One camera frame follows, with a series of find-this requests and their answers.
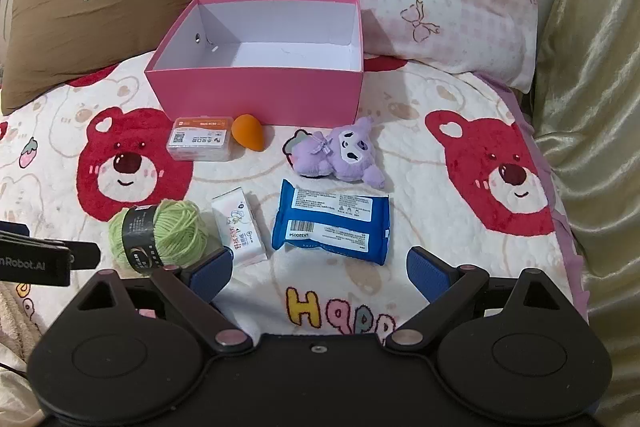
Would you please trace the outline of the orange makeup sponge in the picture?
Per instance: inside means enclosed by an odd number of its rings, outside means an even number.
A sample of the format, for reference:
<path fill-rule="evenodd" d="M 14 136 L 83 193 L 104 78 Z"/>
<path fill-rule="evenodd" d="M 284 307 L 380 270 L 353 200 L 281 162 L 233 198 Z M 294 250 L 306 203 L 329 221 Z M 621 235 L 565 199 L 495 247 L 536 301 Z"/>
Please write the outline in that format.
<path fill-rule="evenodd" d="M 244 148 L 261 152 L 265 150 L 265 132 L 260 121 L 250 114 L 233 119 L 231 134 L 236 143 Z"/>

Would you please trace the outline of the blue wet wipes pack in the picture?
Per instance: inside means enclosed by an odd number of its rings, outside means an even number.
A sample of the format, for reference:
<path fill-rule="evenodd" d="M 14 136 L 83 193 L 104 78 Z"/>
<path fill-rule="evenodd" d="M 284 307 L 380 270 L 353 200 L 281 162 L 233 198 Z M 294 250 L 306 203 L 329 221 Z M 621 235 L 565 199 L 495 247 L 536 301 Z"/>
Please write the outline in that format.
<path fill-rule="evenodd" d="M 271 247 L 277 251 L 286 244 L 384 265 L 390 200 L 308 190 L 284 180 Z"/>

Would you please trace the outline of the gold satin curtain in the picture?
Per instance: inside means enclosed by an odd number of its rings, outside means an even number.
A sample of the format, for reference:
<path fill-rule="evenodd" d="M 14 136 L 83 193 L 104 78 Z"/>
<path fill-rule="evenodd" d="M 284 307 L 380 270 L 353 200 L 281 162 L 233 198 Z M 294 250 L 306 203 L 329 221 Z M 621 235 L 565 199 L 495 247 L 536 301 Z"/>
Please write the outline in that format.
<path fill-rule="evenodd" d="M 639 0 L 554 0 L 538 53 L 536 139 L 586 269 L 613 377 L 598 415 L 639 421 Z"/>

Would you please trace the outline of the bear print blanket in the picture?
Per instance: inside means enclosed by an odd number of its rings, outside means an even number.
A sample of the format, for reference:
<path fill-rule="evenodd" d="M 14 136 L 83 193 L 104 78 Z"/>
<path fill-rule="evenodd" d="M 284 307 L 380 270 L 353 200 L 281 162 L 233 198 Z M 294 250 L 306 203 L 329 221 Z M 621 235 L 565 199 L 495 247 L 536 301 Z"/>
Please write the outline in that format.
<path fill-rule="evenodd" d="M 423 64 L 371 58 L 361 113 L 371 117 L 376 162 L 390 200 L 390 248 L 384 265 L 320 249 L 270 247 L 284 180 L 319 192 L 374 196 L 359 182 L 306 179 L 288 162 L 302 132 L 271 128 L 261 152 L 235 147 L 229 160 L 175 160 L 166 150 L 172 124 L 145 76 L 147 55 L 61 84 L 1 121 L 1 217 L 32 236 L 95 243 L 101 265 L 124 277 L 108 241 L 108 221 L 125 208 L 163 199 L 194 202 L 208 230 L 206 255 L 219 242 L 214 197 L 241 187 L 267 260 L 235 265 L 221 303 L 252 332 L 385 335 L 422 307 L 406 277 L 406 254 L 421 245 L 453 263 L 472 262 L 500 277 L 546 271 L 578 309 L 588 296 L 582 262 L 568 231 L 551 171 L 518 113 L 487 82 Z M 523 218 L 515 232 L 489 228 L 449 179 L 445 151 L 424 119 L 442 110 L 498 135 L 525 155 L 524 183 L 505 188 L 480 176 L 489 195 Z"/>

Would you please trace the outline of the clear floss pick box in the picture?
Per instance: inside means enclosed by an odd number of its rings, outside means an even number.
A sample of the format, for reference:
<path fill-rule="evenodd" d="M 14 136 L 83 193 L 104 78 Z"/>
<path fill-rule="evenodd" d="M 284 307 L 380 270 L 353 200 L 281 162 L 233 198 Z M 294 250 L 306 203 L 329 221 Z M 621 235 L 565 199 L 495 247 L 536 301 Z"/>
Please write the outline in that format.
<path fill-rule="evenodd" d="M 169 133 L 167 152 L 175 160 L 229 160 L 231 125 L 228 117 L 178 118 Z"/>

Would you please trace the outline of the pink cardboard box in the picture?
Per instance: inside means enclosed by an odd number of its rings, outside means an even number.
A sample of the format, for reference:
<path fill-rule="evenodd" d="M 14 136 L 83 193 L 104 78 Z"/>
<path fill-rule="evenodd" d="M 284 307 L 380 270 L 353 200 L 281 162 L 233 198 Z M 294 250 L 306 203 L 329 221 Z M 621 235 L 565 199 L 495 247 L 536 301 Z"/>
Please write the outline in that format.
<path fill-rule="evenodd" d="M 172 120 L 351 124 L 363 82 L 359 0 L 192 0 L 145 76 Z"/>

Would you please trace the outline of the green yarn ball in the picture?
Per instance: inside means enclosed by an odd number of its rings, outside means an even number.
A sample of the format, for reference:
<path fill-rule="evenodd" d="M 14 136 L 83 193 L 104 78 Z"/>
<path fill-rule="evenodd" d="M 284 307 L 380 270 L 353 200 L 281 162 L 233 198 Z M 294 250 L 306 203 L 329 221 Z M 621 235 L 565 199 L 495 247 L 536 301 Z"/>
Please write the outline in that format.
<path fill-rule="evenodd" d="M 200 260 L 208 230 L 194 202 L 163 199 L 116 213 L 108 221 L 108 241 L 120 267 L 146 274 L 165 265 L 184 268 Z"/>

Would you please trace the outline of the purple plush toy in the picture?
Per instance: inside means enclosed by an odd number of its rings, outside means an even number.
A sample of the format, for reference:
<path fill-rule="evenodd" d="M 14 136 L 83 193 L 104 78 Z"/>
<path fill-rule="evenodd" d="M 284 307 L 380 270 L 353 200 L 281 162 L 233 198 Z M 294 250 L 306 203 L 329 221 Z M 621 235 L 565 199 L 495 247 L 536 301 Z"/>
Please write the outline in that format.
<path fill-rule="evenodd" d="M 383 190 L 385 176 L 376 165 L 370 140 L 372 119 L 362 117 L 348 126 L 307 135 L 291 150 L 292 166 L 299 176 L 323 178 L 335 176 L 345 182 L 363 182 Z"/>

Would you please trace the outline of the white tissue pack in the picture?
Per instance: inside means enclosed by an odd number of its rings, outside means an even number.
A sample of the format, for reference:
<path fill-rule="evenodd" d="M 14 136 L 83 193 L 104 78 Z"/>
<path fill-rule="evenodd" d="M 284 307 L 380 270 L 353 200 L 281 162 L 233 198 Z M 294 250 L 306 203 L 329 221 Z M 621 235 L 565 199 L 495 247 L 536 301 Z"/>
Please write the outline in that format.
<path fill-rule="evenodd" d="M 266 247 L 241 187 L 214 197 L 212 211 L 221 244 L 230 249 L 236 265 L 267 260 Z"/>

